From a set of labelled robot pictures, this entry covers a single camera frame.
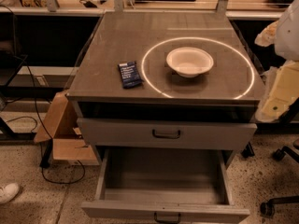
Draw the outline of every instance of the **bowl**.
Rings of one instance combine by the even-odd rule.
[[[182,77],[197,77],[209,71],[214,65],[213,58],[207,52],[188,47],[170,51],[166,62]]]

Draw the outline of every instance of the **chair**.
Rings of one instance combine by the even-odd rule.
[[[293,146],[299,149],[299,139],[293,142]],[[274,152],[273,158],[276,161],[281,161],[286,154],[289,154],[294,160],[299,162],[299,154],[287,146]],[[261,203],[260,211],[265,217],[272,217],[275,214],[275,205],[286,203],[299,203],[299,196],[272,198],[266,203]]]

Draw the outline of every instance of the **drawer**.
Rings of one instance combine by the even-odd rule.
[[[96,146],[242,150],[253,123],[208,123],[127,119],[78,119],[84,140]]]
[[[101,165],[89,217],[158,223],[239,223],[249,210],[233,207],[221,152],[110,147]]]

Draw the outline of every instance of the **speckled floor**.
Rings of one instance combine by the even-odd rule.
[[[8,113],[0,115],[8,119],[11,116]],[[30,131],[32,125],[28,121],[19,121],[17,126],[21,130]],[[241,224],[299,223],[299,204],[278,205],[273,218],[261,217],[259,211],[260,203],[270,198],[299,194],[298,164],[289,156],[281,162],[271,158],[274,150],[290,145],[296,138],[298,135],[293,134],[256,134],[251,140],[255,156],[244,159],[240,154],[236,155],[228,169],[233,199],[235,206],[250,210],[250,216]],[[32,142],[0,141],[0,184],[18,182],[21,185],[18,196],[12,202],[0,206],[1,224],[139,223],[132,220],[89,218],[81,210],[83,201],[93,199],[99,166],[86,166],[85,176],[78,183],[58,185],[43,178],[39,168],[40,160],[40,146]],[[53,165],[44,173],[48,179],[70,182],[81,177],[82,168]]]

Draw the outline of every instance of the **cardboard box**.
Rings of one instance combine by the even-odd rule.
[[[62,91],[55,95],[34,142],[52,139],[54,161],[68,161],[72,165],[79,164],[78,161],[84,165],[99,165],[92,147],[87,146],[78,134],[77,114],[65,94],[66,91]]]

